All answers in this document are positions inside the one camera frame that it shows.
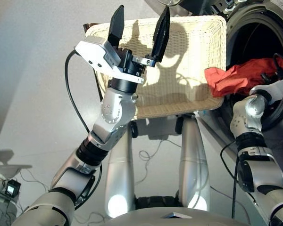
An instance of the white wicker basket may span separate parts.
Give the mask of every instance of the white wicker basket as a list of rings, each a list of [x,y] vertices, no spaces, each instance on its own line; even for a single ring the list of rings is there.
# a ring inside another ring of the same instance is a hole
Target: white wicker basket
[[[151,53],[157,19],[125,21],[120,47],[144,57]],[[109,24],[92,26],[86,36],[108,37]],[[135,119],[153,118],[218,108],[223,99],[213,98],[204,69],[225,70],[226,23],[220,16],[173,17],[161,63],[147,67],[144,84],[137,88]],[[109,76],[96,72],[102,95]]]

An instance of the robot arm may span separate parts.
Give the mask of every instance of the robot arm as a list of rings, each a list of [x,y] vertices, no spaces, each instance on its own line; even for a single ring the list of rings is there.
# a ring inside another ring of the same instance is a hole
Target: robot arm
[[[13,226],[68,226],[76,207],[81,206],[94,183],[102,160],[126,131],[135,115],[134,94],[146,66],[161,62],[169,36],[170,14],[166,7],[158,20],[150,55],[136,57],[119,48],[124,29],[124,6],[111,18],[108,40],[89,36],[75,50],[100,73],[113,78],[101,102],[100,115],[92,131],[56,173],[50,191],[38,198]]]
[[[238,148],[240,187],[253,195],[269,226],[283,226],[283,173],[261,133],[266,102],[259,94],[237,102],[230,129]]]

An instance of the silver robot arm segment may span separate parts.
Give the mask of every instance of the silver robot arm segment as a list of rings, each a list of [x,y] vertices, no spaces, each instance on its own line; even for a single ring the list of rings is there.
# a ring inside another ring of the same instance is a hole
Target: silver robot arm segment
[[[237,102],[230,129],[238,148],[240,187],[253,195],[269,226],[283,226],[283,172],[261,132],[265,105],[266,99],[258,94]]]

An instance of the red cloth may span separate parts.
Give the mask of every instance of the red cloth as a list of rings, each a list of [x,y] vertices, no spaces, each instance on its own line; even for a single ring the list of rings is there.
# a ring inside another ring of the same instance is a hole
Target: red cloth
[[[278,64],[283,68],[283,60],[277,58]],[[267,76],[277,71],[272,58],[252,59],[242,65],[234,65],[226,72],[211,67],[205,69],[204,74],[213,97],[223,97],[228,94],[240,93],[248,96],[250,90],[263,84],[262,73]]]

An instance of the wire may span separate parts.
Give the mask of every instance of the wire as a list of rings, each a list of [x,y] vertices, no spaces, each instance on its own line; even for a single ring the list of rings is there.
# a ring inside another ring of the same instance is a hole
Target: wire
[[[20,170],[20,169],[18,169],[18,172],[19,172],[19,174],[20,174],[21,178],[22,178],[25,182],[34,182],[34,183],[39,183],[39,184],[41,184],[41,185],[43,186],[43,188],[44,188],[45,192],[49,190],[49,188],[48,188],[48,186],[47,186],[46,184],[44,184],[44,183],[42,183],[41,181],[37,180],[34,176],[33,176],[34,180],[26,180],[26,179],[23,177],[23,175],[22,175],[22,173],[21,173],[21,170]]]
[[[103,171],[103,167],[102,167],[102,165],[101,165],[101,166],[100,166],[99,177],[98,177],[98,180],[97,180],[97,182],[96,182],[94,188],[93,188],[92,191],[88,194],[87,198],[75,207],[75,210],[77,210],[78,208],[80,208],[80,207],[81,207],[85,202],[87,202],[88,199],[93,195],[94,191],[95,191],[95,190],[97,189],[97,187],[99,186],[100,179],[101,179],[101,177],[102,177],[102,171]]]
[[[232,219],[235,219],[235,211],[236,211],[236,191],[237,191],[237,174],[238,174],[238,164],[239,157],[236,157],[236,165],[235,165],[235,173],[234,173],[234,185],[233,185],[233,201],[232,201]]]
[[[244,49],[243,49],[243,52],[242,52],[242,57],[244,57],[244,53],[245,53],[245,50],[246,50],[247,45],[249,44],[250,38],[253,36],[254,32],[256,31],[256,29],[257,29],[260,25],[261,25],[261,24],[258,24],[258,25],[254,28],[254,30],[253,30],[252,33],[250,34],[249,38],[247,39],[246,44],[245,44]]]
[[[135,182],[134,185],[140,184],[141,182],[143,182],[143,181],[147,178],[147,176],[148,176],[148,165],[149,165],[149,163],[150,163],[150,160],[151,160],[151,159],[156,155],[156,153],[158,152],[161,143],[162,143],[162,142],[165,142],[165,141],[170,142],[171,144],[174,144],[174,145],[177,146],[177,147],[181,147],[180,145],[174,143],[173,141],[170,141],[170,140],[161,140],[161,141],[159,142],[159,145],[158,145],[156,151],[155,151],[152,155],[150,155],[147,151],[144,151],[144,150],[139,151],[139,152],[138,152],[139,158],[140,158],[142,161],[145,161],[145,162],[146,162],[146,163],[145,163],[146,174],[145,174],[145,176],[144,176],[141,180]]]
[[[218,193],[220,193],[221,195],[224,195],[225,197],[227,197],[227,198],[229,198],[229,199],[232,199],[232,197],[230,197],[229,195],[218,191],[217,189],[215,189],[215,188],[212,187],[212,186],[210,186],[210,187],[211,187],[211,189],[214,190],[215,192],[218,192]],[[238,203],[238,204],[242,207],[243,211],[245,212],[245,216],[246,216],[247,223],[250,225],[250,216],[249,216],[249,214],[248,214],[248,212],[247,212],[245,206],[244,206],[240,201],[238,201],[238,200],[236,200],[236,203]]]
[[[229,175],[231,176],[231,178],[232,178],[234,181],[238,182],[237,179],[235,179],[234,175],[231,173],[231,171],[228,169],[228,167],[227,167],[227,165],[226,165],[226,163],[225,163],[225,161],[224,161],[224,159],[223,159],[223,156],[222,156],[222,154],[223,154],[223,152],[225,151],[225,149],[228,148],[230,145],[232,145],[232,144],[235,143],[235,142],[236,142],[236,141],[233,141],[233,142],[227,144],[224,148],[222,148],[222,150],[221,150],[221,152],[220,152],[220,158],[221,158],[222,163],[223,163],[224,166],[225,166],[226,171],[229,173]]]
[[[76,105],[75,105],[75,102],[74,102],[74,99],[73,99],[73,97],[72,97],[72,95],[71,95],[70,88],[69,88],[69,81],[68,81],[68,64],[69,64],[69,61],[70,61],[71,57],[73,57],[74,54],[78,54],[75,49],[72,50],[72,51],[69,53],[69,55],[67,56],[66,61],[65,61],[65,82],[66,82],[66,89],[67,89],[68,96],[69,96],[69,98],[70,98],[70,101],[71,101],[71,103],[72,103],[72,106],[73,106],[74,109],[75,109],[75,112],[76,112],[77,116],[79,117],[79,119],[81,120],[82,124],[84,125],[84,127],[85,127],[87,133],[89,133],[90,131],[89,131],[89,129],[88,129],[88,126],[86,125],[86,123],[85,123],[84,119],[82,118],[82,116],[81,116],[79,110],[77,109],[77,107],[76,107]]]
[[[90,220],[90,218],[91,218],[92,215],[100,216],[102,220],[101,220],[101,221],[91,221],[91,222],[88,222],[88,221]],[[82,225],[84,225],[84,224],[86,224],[86,223],[88,223],[88,224],[99,224],[99,223],[105,222],[105,217],[104,217],[101,213],[99,213],[99,212],[91,212],[91,213],[89,214],[88,219],[85,220],[84,222],[79,221],[79,220],[77,219],[77,217],[81,217],[81,216],[79,216],[79,215],[74,215],[74,219],[77,221],[77,223],[82,224]]]

